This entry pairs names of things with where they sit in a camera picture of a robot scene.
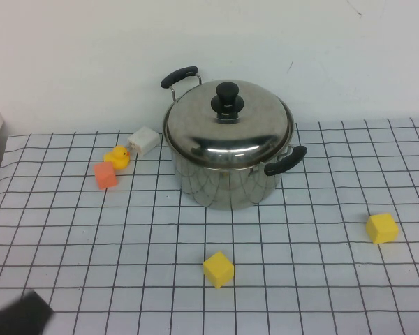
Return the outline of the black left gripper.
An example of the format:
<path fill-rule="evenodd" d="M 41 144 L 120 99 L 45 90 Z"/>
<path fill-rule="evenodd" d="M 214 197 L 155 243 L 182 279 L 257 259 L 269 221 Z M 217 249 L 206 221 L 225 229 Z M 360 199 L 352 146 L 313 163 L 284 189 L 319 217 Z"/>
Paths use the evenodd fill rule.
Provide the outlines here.
<path fill-rule="evenodd" d="M 42 334 L 53 315 L 50 305 L 31 290 L 0 309 L 0 334 Z"/>

